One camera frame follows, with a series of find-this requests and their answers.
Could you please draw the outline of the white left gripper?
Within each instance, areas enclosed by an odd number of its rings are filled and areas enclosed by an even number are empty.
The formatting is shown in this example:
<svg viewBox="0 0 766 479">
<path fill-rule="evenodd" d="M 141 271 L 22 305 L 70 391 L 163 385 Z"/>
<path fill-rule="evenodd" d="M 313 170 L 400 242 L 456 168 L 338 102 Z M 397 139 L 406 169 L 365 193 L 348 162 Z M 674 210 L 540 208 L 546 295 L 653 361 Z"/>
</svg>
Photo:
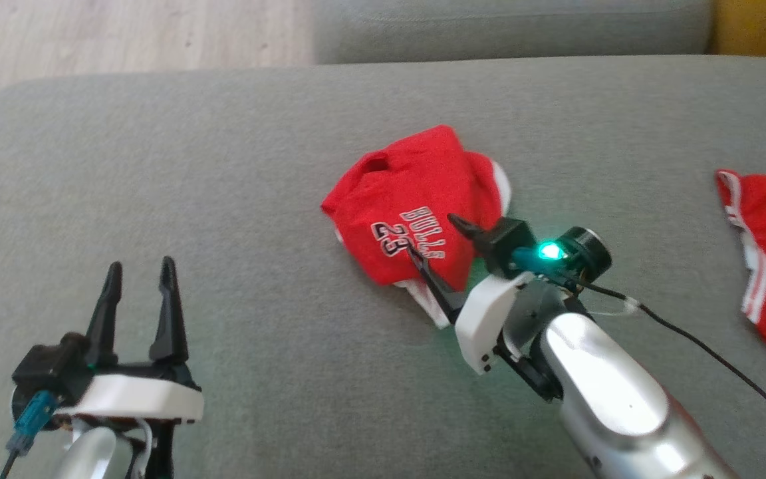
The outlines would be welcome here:
<svg viewBox="0 0 766 479">
<path fill-rule="evenodd" d="M 149 348 L 153 362 L 189 359 L 176 264 L 162 258 L 158 283 L 162 302 L 157 333 Z M 116 309 L 122 296 L 122 264 L 111 263 L 86 337 L 89 367 L 118 364 L 114 352 Z M 76 405 L 67 408 L 72 443 L 69 478 L 173 478 L 173 441 L 178 425 L 203 418 L 203 392 L 166 379 L 106 374 L 93 378 Z"/>
</svg>

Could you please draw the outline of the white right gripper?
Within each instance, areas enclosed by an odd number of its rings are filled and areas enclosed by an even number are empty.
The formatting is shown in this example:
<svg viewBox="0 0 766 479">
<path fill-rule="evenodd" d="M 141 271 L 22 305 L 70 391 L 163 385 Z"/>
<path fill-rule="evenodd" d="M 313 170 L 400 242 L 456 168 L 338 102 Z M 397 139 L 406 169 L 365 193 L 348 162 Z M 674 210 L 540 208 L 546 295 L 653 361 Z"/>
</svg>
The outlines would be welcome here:
<svg viewBox="0 0 766 479">
<path fill-rule="evenodd" d="M 456 214 L 447 220 L 471 243 L 483 243 L 487 231 Z M 406 291 L 430 316 L 437 327 L 455 325 L 455 334 L 465 363 L 477 374 L 495 366 L 493 349 L 501 341 L 501 351 L 511 353 L 515 361 L 523 356 L 523 347 L 534 336 L 535 306 L 524 288 L 535 276 L 526 272 L 513 279 L 489 275 L 471 289 L 456 291 L 438 275 L 413 243 L 408 257 L 419 279 L 408 279 Z"/>
</svg>

